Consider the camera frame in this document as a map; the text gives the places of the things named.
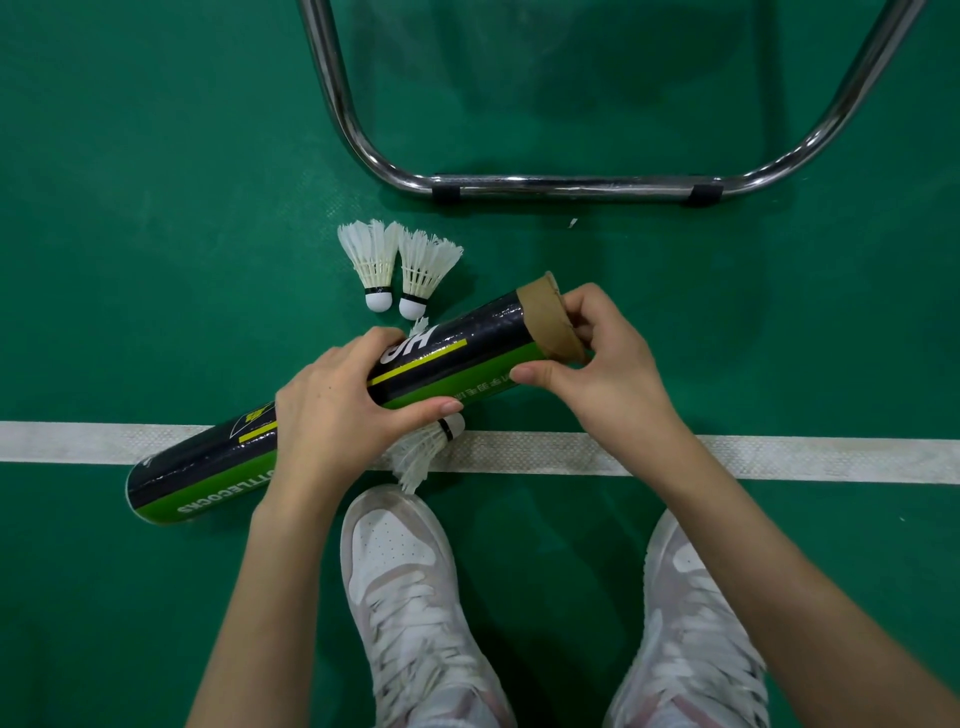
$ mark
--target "chrome tubular frame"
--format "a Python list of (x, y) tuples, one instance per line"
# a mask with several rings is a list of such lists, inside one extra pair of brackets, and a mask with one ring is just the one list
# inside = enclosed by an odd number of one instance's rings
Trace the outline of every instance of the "chrome tubular frame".
[(887, 0), (827, 110), (813, 130), (780, 158), (731, 177), (644, 175), (641, 177), (560, 177), (537, 175), (417, 175), (385, 158), (360, 128), (330, 0), (300, 0), (303, 23), (330, 115), (353, 154), (391, 187), (432, 197), (438, 203), (462, 199), (661, 201), (704, 206), (756, 192), (819, 154), (860, 106), (893, 58), (925, 0)]

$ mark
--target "right hand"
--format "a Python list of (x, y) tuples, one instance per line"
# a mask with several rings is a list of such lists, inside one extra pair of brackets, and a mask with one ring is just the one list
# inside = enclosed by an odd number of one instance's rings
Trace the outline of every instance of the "right hand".
[(583, 369), (525, 362), (511, 370), (511, 379), (553, 392), (603, 449), (637, 477), (656, 482), (676, 445), (693, 436), (663, 388), (650, 347), (595, 283), (567, 293), (564, 307), (593, 359)]

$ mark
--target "shuttlecock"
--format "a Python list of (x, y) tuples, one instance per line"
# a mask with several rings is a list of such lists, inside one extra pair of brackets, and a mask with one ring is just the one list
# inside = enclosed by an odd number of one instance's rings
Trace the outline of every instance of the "shuttlecock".
[(387, 450), (390, 470), (396, 475), (404, 493), (416, 492), (426, 480), (433, 458), (454, 438), (460, 437), (466, 426), (464, 416), (456, 412), (404, 435)]
[(464, 249), (445, 237), (430, 237), (424, 231), (404, 230), (397, 245), (403, 267), (400, 315), (416, 321), (426, 311), (426, 302), (440, 281), (457, 264)]
[(359, 220), (337, 228), (337, 237), (353, 263), (367, 294), (367, 308), (382, 313), (393, 305), (394, 297), (390, 284), (394, 277), (398, 230), (402, 226), (392, 223), (386, 230), (379, 220), (369, 224)]

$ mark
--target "white sneaker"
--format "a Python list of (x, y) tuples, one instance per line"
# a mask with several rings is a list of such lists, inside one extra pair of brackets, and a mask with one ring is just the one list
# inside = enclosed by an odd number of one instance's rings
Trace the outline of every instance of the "white sneaker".
[(453, 554), (417, 496), (382, 485), (347, 510), (340, 568), (367, 651), (376, 725), (487, 717), (513, 726), (507, 697), (467, 627)]
[(766, 666), (667, 511), (643, 565), (643, 640), (604, 721), (643, 725), (673, 702), (719, 728), (768, 728)]

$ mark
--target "forearm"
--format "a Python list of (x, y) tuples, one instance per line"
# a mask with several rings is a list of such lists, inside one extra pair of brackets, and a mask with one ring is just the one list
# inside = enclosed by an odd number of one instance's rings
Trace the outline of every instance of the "forearm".
[(287, 728), (308, 722), (320, 560), (336, 503), (271, 500), (247, 549), (188, 728)]
[(804, 725), (956, 725), (960, 707), (687, 430), (647, 474)]

